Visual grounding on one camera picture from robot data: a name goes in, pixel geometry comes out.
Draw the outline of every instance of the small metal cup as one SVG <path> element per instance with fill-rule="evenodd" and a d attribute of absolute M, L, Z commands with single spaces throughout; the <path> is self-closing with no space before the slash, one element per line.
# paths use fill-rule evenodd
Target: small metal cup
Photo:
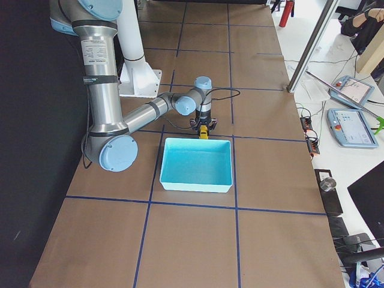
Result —
<path fill-rule="evenodd" d="M 320 182 L 320 188 L 325 192 L 331 191 L 335 187 L 336 187 L 336 181 L 332 177 L 327 177 Z"/>

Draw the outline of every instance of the blue joint cap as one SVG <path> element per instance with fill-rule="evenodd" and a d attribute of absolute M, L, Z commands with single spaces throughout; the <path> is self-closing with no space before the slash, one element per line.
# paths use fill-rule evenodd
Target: blue joint cap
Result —
<path fill-rule="evenodd" d="M 60 33 L 65 33 L 73 36 L 77 36 L 77 34 L 73 31 L 72 26 L 61 23 L 59 21 L 56 21 L 52 18 L 50 18 L 50 24 L 53 28 L 53 30 L 58 31 Z"/>
<path fill-rule="evenodd" d="M 122 0 L 77 0 L 80 5 L 96 18 L 104 21 L 116 20 L 122 11 Z"/>
<path fill-rule="evenodd" d="M 189 96 L 182 96 L 176 101 L 176 110 L 183 116 L 187 116 L 196 109 L 196 103 Z"/>
<path fill-rule="evenodd" d="M 109 140 L 101 149 L 100 166 L 108 171 L 120 172 L 130 167 L 137 156 L 137 143 L 129 135 Z"/>
<path fill-rule="evenodd" d="M 199 76 L 198 78 L 196 78 L 196 80 L 194 81 L 194 85 L 195 87 L 198 87 L 204 90 L 212 89 L 212 81 L 210 78 L 206 76 Z"/>

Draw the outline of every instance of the metal cylinder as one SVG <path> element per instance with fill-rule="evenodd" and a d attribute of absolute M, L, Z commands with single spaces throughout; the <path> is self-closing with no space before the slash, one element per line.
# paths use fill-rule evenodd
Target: metal cylinder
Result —
<path fill-rule="evenodd" d="M 128 125 L 130 133 L 133 133 L 167 113 L 169 110 L 171 109 L 166 101 L 158 97 L 152 100 L 150 104 L 141 105 L 139 108 L 124 116 L 124 122 Z"/>
<path fill-rule="evenodd" d="M 128 132 L 128 126 L 122 120 L 113 47 L 116 24 L 85 20 L 74 22 L 73 29 L 81 40 L 86 75 L 101 76 L 101 83 L 89 86 L 93 117 L 90 135 L 104 137 Z M 102 76 L 116 77 L 111 81 L 103 80 Z"/>
<path fill-rule="evenodd" d="M 305 69 L 311 59 L 311 56 L 319 43 L 322 35 L 325 32 L 325 29 L 332 18 L 332 15 L 335 13 L 339 0 L 327 0 L 325 3 L 324 9 L 319 17 L 319 20 L 316 23 L 316 26 L 313 29 L 312 35 L 308 41 L 307 46 L 304 49 L 304 52 L 301 56 L 301 59 L 298 63 L 297 68 L 292 76 L 291 81 L 287 87 L 288 92 L 294 93 L 296 87 L 300 81 L 301 76 L 305 73 Z"/>

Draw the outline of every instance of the white desk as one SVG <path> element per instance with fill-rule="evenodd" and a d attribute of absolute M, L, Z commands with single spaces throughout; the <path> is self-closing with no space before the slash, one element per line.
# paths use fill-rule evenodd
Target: white desk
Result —
<path fill-rule="evenodd" d="M 275 18 L 275 27 L 277 30 L 278 39 L 285 60 L 299 60 L 307 41 L 316 24 L 316 19 L 300 19 L 290 18 L 287 26 L 281 28 L 278 26 L 280 18 Z M 340 34 L 340 24 L 337 20 L 332 19 L 328 28 L 322 37 L 320 44 L 314 52 L 311 61 L 331 61 L 336 62 L 350 58 L 354 48 L 349 40 L 349 37 Z M 332 82 L 334 77 L 341 71 L 345 62 L 338 64 L 329 63 L 310 63 L 309 71 L 319 76 L 321 79 Z M 286 62 L 288 75 L 291 78 L 297 62 Z M 354 75 L 355 59 L 351 59 L 346 64 L 343 72 L 339 77 L 344 75 Z M 366 78 L 368 75 L 356 74 L 357 79 Z M 310 80 L 311 77 L 305 75 L 301 81 Z M 383 102 L 384 97 L 375 82 L 371 77 L 364 80 L 373 85 L 375 90 L 371 96 L 371 100 Z M 318 86 L 326 92 L 328 89 L 321 84 Z M 312 114 L 321 109 L 322 102 L 311 99 L 302 85 L 298 85 L 295 91 L 295 100 L 308 108 Z M 367 103 L 366 108 L 372 110 L 379 116 L 384 115 L 384 106 L 373 105 Z M 322 133 L 320 137 L 320 155 L 315 156 L 312 163 L 315 169 L 329 169 L 332 172 L 334 179 L 337 182 L 337 192 L 344 211 L 343 220 L 350 235 L 365 232 L 372 239 L 374 236 L 369 231 L 366 223 L 356 209 L 350 195 L 348 186 L 366 174 L 372 168 L 377 166 L 384 160 L 384 131 L 376 135 L 379 142 L 377 149 L 350 149 L 340 147 L 326 123 L 326 111 L 329 108 L 345 108 L 333 100 L 328 100 L 325 105 L 325 112 L 321 121 L 321 113 L 313 117 L 313 128 L 320 134 L 320 126 L 322 125 Z M 371 116 L 365 114 L 367 121 L 371 127 L 377 127 L 377 121 Z"/>

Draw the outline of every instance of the grid line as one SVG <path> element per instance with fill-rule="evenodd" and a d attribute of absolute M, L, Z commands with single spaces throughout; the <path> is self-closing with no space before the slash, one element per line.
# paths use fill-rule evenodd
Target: grid line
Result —
<path fill-rule="evenodd" d="M 232 154 L 233 154 L 233 186 L 235 189 L 235 221 L 236 221 L 236 252 L 238 260 L 238 288 L 241 288 L 241 263 L 240 263 L 240 232 L 239 232 L 239 211 L 238 211 L 238 187 L 236 177 L 236 148 L 235 137 L 232 135 Z"/>
<path fill-rule="evenodd" d="M 179 49 L 180 49 L 180 42 L 181 42 L 181 36 L 182 36 L 182 29 L 184 27 L 184 21 L 185 21 L 185 15 L 187 13 L 187 5 L 188 5 L 188 2 L 185 3 L 185 7 L 184 7 L 184 14 L 182 16 L 182 22 L 181 22 L 181 29 L 180 29 L 180 36 L 179 36 L 179 43 L 178 43 L 178 49 L 176 51 L 176 57 L 179 56 Z"/>
<path fill-rule="evenodd" d="M 161 131 L 155 131 L 155 130 L 138 130 L 138 132 L 147 132 L 147 133 L 161 133 Z M 172 132 L 172 131 L 165 131 L 164 134 L 173 134 L 173 135 L 191 135 L 195 136 L 194 133 L 186 133 L 186 132 Z M 257 139 L 257 140 L 267 140 L 267 141 L 282 141 L 282 142 L 298 142 L 298 143 L 306 143 L 305 140 L 298 140 L 298 139 L 280 139 L 280 138 L 268 138 L 268 137 L 257 137 L 257 136 L 236 136 L 236 135 L 215 135 L 212 134 L 213 137 L 226 137 L 226 138 L 239 138 L 239 139 Z"/>
<path fill-rule="evenodd" d="M 227 4 L 227 22 L 228 22 L 228 58 L 229 58 L 229 85 L 231 88 L 230 95 L 231 97 L 233 96 L 233 91 L 232 91 L 232 60 L 230 56 L 230 25 L 229 25 L 229 4 Z M 230 99 L 230 117 L 231 117 L 231 123 L 234 124 L 234 114 L 233 114 L 233 98 Z"/>
<path fill-rule="evenodd" d="M 172 49 L 172 48 L 151 48 L 151 47 L 145 47 L 144 49 L 148 49 L 148 50 L 166 50 L 166 51 L 186 51 L 186 52 L 208 52 L 208 53 L 234 53 L 234 52 L 229 52 L 229 51 Z"/>
<path fill-rule="evenodd" d="M 150 21 L 150 20 L 140 20 L 144 23 L 167 23 L 167 24 L 183 24 L 183 22 L 171 22 L 171 21 Z M 212 25 L 212 26 L 227 26 L 228 24 L 218 24 L 218 23 L 194 23 L 194 22 L 184 22 L 184 24 L 191 25 Z M 244 25 L 244 24 L 229 24 L 230 26 L 244 26 L 244 27 L 260 27 L 260 28 L 275 28 L 275 26 L 269 25 Z"/>
<path fill-rule="evenodd" d="M 185 206 L 185 207 L 196 207 L 196 208 L 213 208 L 213 209 L 225 209 L 225 210 L 238 210 L 238 211 L 253 211 L 253 212 L 282 213 L 282 214 L 299 214 L 299 215 L 326 216 L 326 213 L 322 213 L 322 212 L 306 212 L 306 211 L 263 209 L 263 208 L 248 208 L 248 207 L 237 207 L 236 208 L 234 206 L 219 206 L 219 205 L 176 203 L 176 202 L 161 202 L 161 201 L 147 201 L 147 200 L 131 200 L 131 199 L 93 197 L 93 196 L 73 196 L 73 195 L 67 195 L 65 198 L 68 198 L 68 199 L 79 199 L 79 200 L 128 202 L 128 203 L 129 202 L 135 202 L 135 203 L 145 203 L 145 204 L 151 204 L 151 205 Z"/>
<path fill-rule="evenodd" d="M 164 128 L 165 128 L 165 126 L 163 125 L 163 129 L 161 131 L 161 136 L 160 136 L 160 142 L 159 142 L 159 146 L 158 146 L 158 150 L 157 150 L 156 163 L 155 163 L 155 169 L 154 169 L 154 176 L 153 176 L 152 185 L 151 185 L 151 193 L 149 194 L 148 207 L 147 207 L 146 215 L 145 215 L 145 221 L 144 221 L 144 227 L 143 227 L 143 233 L 142 233 L 142 240 L 140 242 L 139 256 L 137 257 L 137 264 L 136 264 L 136 271 L 135 271 L 135 274 L 134 274 L 133 288 L 136 288 L 136 286 L 137 286 L 137 279 L 138 279 L 138 276 L 139 276 L 140 262 L 141 262 L 141 258 L 142 258 L 142 252 L 143 252 L 143 246 L 144 246 L 144 240 L 145 240 L 145 232 L 146 232 L 146 227 L 147 227 L 147 224 L 148 224 L 149 210 L 151 209 L 152 195 L 153 195 L 153 192 L 154 192 L 154 184 L 155 184 L 157 166 L 158 166 L 159 159 L 160 159 L 161 144 L 163 142 Z"/>

